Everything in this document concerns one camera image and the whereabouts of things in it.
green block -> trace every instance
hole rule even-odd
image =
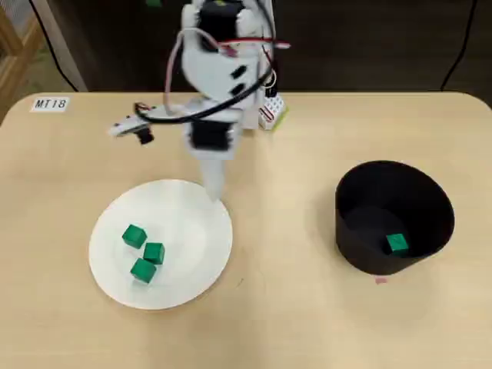
[[[162,0],[145,0],[145,4],[151,8],[162,8]]]
[[[390,253],[393,255],[404,256],[408,252],[408,244],[405,237],[401,234],[389,234],[386,236],[390,245]]]
[[[141,248],[147,239],[145,231],[136,225],[130,224],[123,234],[123,241],[133,248]]]
[[[152,264],[162,264],[164,261],[165,249],[162,244],[148,242],[145,245],[144,259]]]
[[[157,268],[151,262],[144,259],[138,259],[130,270],[130,273],[132,273],[139,281],[148,283],[151,281],[152,277],[154,277],[156,270]]]

black power cord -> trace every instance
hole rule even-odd
[[[441,91],[444,91],[444,89],[446,88],[446,85],[449,82],[449,79],[451,78],[451,76],[454,73],[454,70],[456,69],[458,64],[460,64],[461,59],[463,59],[464,53],[467,50],[468,39],[470,38],[470,30],[471,30],[471,26],[472,26],[473,21],[474,21],[475,9],[477,8],[477,3],[478,3],[478,0],[471,0],[470,15],[468,15],[467,27],[465,28],[465,32],[464,32],[463,45],[461,46],[460,53],[458,54],[456,60],[454,61],[449,72],[447,73],[446,77],[444,78],[443,83],[440,85]]]
[[[267,22],[268,29],[270,31],[271,60],[273,61],[274,60],[273,50],[275,48],[275,29],[274,29],[273,21],[271,20],[270,15],[268,15],[268,11],[265,8],[262,0],[254,0],[254,1],[256,2],[257,7],[261,10],[261,14],[263,15],[264,20]],[[269,64],[267,71],[253,85],[251,85],[250,88],[243,90],[243,92],[239,93],[238,95],[235,95],[233,98],[230,98],[227,101],[215,105],[213,108],[209,108],[204,111],[199,111],[198,113],[185,115],[182,117],[175,117],[175,118],[153,118],[153,117],[149,117],[148,115],[142,112],[139,103],[135,103],[134,112],[142,121],[146,121],[148,123],[152,123],[156,125],[176,125],[176,124],[185,123],[186,121],[197,121],[202,118],[208,117],[209,115],[218,113],[219,111],[230,108],[232,105],[236,105],[238,102],[247,98],[249,95],[251,95],[256,90],[258,90],[267,81],[267,79],[270,78],[272,68],[273,68],[272,64]]]
[[[53,61],[55,62],[55,65],[56,65],[56,68],[58,69],[58,72],[63,77],[63,79],[70,85],[70,87],[72,87],[75,92],[78,92],[78,89],[75,87],[75,85],[73,83],[70,82],[70,80],[68,79],[66,74],[62,71],[62,67],[60,67],[60,63],[58,63],[58,59],[56,58],[55,50],[53,49],[53,44],[48,37],[48,33],[46,32],[45,25],[43,24],[43,22],[41,20],[41,16],[38,13],[38,9],[35,7],[32,0],[29,0],[29,4],[31,4],[32,11],[34,12],[36,18],[38,19],[38,23],[41,26],[41,30],[43,31],[43,34],[45,35],[45,39],[46,39],[46,42],[48,43],[49,51],[52,54]]]

black bowl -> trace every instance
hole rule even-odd
[[[442,188],[425,173],[395,161],[370,161],[340,181],[336,238],[349,263],[370,274],[393,274],[441,250],[454,230],[454,212]],[[388,235],[402,234],[408,249],[392,254]]]

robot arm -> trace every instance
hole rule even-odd
[[[261,84],[262,78],[266,79],[269,64],[258,45],[243,43],[241,39],[274,33],[269,29],[273,23],[262,21],[264,15],[258,7],[259,1],[262,0],[192,0],[181,14],[183,29],[199,28],[219,43],[228,42],[225,47],[229,53],[218,52],[201,34],[185,32],[181,56],[184,76],[202,94],[181,107],[188,118],[182,119],[184,140],[201,163],[204,186],[213,199],[221,197],[224,161],[234,157],[242,129],[258,127],[258,108],[263,103],[264,89],[255,86]],[[271,9],[271,0],[266,2],[263,10]],[[224,101],[238,96],[241,96],[238,102],[217,109]],[[213,110],[216,111],[213,114],[194,118]],[[148,109],[145,116],[127,117],[109,133],[114,136],[134,133],[144,145],[153,140],[152,123],[160,119],[163,122],[178,120],[166,120],[168,116],[163,106],[154,107]]]

table surface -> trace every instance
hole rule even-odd
[[[492,367],[492,113],[483,102],[286,94],[280,128],[247,132],[228,163],[234,245],[223,275],[194,301],[147,312],[99,290],[91,230],[129,188],[200,181],[198,163],[177,126],[156,128],[145,147],[106,135],[133,101],[161,95],[70,97],[65,113],[30,113],[35,97],[26,98],[0,128],[0,367]],[[428,173],[457,221],[441,253],[385,284],[334,243],[337,182],[376,159]]]

